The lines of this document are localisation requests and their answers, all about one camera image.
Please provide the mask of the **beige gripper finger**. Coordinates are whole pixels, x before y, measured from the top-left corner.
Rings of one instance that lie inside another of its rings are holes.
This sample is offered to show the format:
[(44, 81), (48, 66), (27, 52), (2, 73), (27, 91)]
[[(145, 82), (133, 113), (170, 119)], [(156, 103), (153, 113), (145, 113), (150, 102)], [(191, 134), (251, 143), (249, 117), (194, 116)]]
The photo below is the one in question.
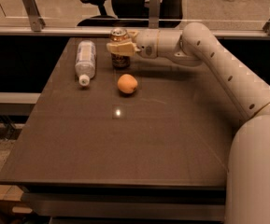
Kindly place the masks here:
[(128, 57), (134, 56), (140, 51), (136, 43), (131, 39), (125, 39), (118, 42), (111, 41), (107, 43), (107, 50), (112, 54)]
[(127, 34), (128, 34), (128, 40), (135, 43), (136, 38), (137, 38), (137, 36), (139, 34), (139, 31), (138, 30), (128, 30)]

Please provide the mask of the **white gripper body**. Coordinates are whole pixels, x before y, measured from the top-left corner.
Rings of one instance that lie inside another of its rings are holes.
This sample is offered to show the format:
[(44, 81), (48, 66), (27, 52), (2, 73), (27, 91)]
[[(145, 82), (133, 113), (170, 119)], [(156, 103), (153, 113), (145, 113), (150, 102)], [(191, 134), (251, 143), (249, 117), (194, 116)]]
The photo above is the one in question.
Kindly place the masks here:
[(138, 33), (135, 42), (141, 57), (155, 59), (158, 56), (158, 36), (156, 29), (145, 29)]

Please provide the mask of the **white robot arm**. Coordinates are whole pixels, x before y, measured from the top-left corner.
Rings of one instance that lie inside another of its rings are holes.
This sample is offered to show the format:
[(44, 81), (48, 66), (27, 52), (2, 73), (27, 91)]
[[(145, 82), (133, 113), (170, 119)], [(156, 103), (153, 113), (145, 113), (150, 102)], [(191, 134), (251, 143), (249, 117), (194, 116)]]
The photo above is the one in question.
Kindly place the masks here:
[(107, 50), (190, 67), (207, 65), (246, 119), (229, 154), (224, 224), (270, 224), (270, 85), (199, 22), (181, 31), (133, 30), (129, 38), (107, 43)]

